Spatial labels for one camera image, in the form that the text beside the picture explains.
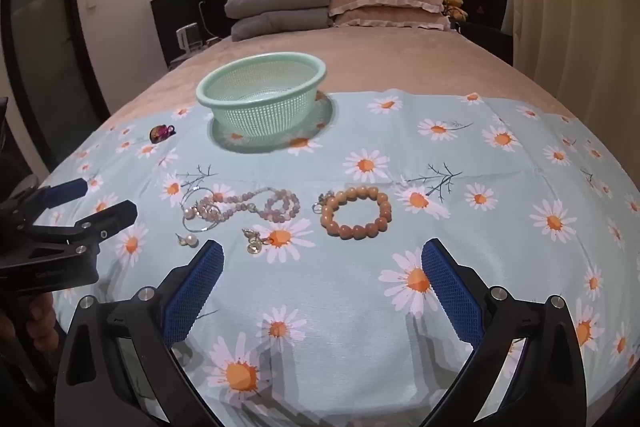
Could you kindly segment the person's left hand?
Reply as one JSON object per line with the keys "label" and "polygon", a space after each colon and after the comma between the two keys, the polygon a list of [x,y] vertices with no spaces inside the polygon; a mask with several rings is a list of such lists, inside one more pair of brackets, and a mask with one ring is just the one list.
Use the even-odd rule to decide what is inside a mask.
{"label": "person's left hand", "polygon": [[34,347],[42,353],[58,349],[60,336],[55,329],[56,316],[51,293],[17,299],[18,316],[25,321]]}

